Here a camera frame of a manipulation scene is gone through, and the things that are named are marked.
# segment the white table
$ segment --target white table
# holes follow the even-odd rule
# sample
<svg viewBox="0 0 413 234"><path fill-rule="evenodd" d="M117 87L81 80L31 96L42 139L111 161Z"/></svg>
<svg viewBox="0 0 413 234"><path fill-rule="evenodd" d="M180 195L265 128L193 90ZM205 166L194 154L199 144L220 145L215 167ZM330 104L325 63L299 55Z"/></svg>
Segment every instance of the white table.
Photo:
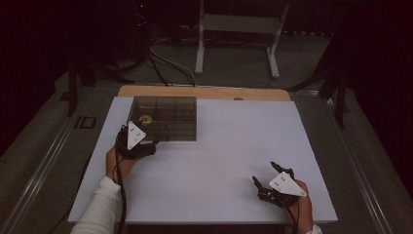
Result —
<svg viewBox="0 0 413 234"><path fill-rule="evenodd" d="M113 100L68 221L92 199L131 102ZM198 99L197 106L197 141L160 142L126 179L127 223L287 223L278 207L257 198L251 179L268 184L278 174L271 161L307 183L315 222L337 220L294 102Z"/></svg>

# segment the white sleeve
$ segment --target white sleeve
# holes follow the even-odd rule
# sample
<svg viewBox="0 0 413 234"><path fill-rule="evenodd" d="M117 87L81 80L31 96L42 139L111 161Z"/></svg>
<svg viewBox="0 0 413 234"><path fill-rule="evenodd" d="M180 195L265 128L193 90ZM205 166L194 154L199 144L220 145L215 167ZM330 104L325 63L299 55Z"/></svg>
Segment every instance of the white sleeve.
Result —
<svg viewBox="0 0 413 234"><path fill-rule="evenodd" d="M306 234L322 234L321 228L316 224L313 225L313 230L307 232Z"/></svg>
<svg viewBox="0 0 413 234"><path fill-rule="evenodd" d="M121 186L105 176L70 233L112 234Z"/></svg>

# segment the white card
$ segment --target white card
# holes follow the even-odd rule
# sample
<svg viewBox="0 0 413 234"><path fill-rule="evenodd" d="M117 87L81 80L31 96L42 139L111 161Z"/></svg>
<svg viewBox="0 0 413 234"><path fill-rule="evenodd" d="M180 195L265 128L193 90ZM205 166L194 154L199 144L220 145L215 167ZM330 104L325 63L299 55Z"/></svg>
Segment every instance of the white card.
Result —
<svg viewBox="0 0 413 234"><path fill-rule="evenodd" d="M134 148L146 137L144 133L136 124L132 121L128 122L128 150Z"/></svg>
<svg viewBox="0 0 413 234"><path fill-rule="evenodd" d="M271 180L270 186L282 194L307 196L307 193L287 173L281 173Z"/></svg>

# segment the dark background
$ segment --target dark background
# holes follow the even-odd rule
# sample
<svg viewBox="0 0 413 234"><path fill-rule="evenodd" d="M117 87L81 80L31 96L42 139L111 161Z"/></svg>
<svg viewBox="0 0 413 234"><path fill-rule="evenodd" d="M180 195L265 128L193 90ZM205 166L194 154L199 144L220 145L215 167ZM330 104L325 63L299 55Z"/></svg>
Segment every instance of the dark background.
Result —
<svg viewBox="0 0 413 234"><path fill-rule="evenodd" d="M107 63L125 53L120 42L128 41L125 32L131 27L128 13L123 12L128 2L118 6L103 0L0 2L1 154L55 91L54 81L67 71L69 45ZM211 0L206 11L271 14L259 11L271 1L260 4ZM197 1L156 0L146 6L146 17L175 39L181 24L198 23ZM355 90L410 195L412 10L408 1L293 1L284 25L289 34L331 37L318 69L333 67L350 55L348 87Z"/></svg>

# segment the metal stand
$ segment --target metal stand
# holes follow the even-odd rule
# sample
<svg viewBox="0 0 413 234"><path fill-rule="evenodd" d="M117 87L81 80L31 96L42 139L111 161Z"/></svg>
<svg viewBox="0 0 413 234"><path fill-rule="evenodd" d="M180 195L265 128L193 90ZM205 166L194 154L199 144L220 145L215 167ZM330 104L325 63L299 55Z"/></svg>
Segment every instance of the metal stand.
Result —
<svg viewBox="0 0 413 234"><path fill-rule="evenodd" d="M288 12L289 4L284 4L281 15L278 18L257 18L240 16L221 16L209 15L204 13L204 0L200 4L200 33L198 41L197 61L195 73L202 74L204 66L204 31L238 31L253 33L269 33L274 35L273 44L267 48L268 61L271 68L271 76L275 79L280 78L279 69L275 58L275 51L280 41L282 28Z"/></svg>

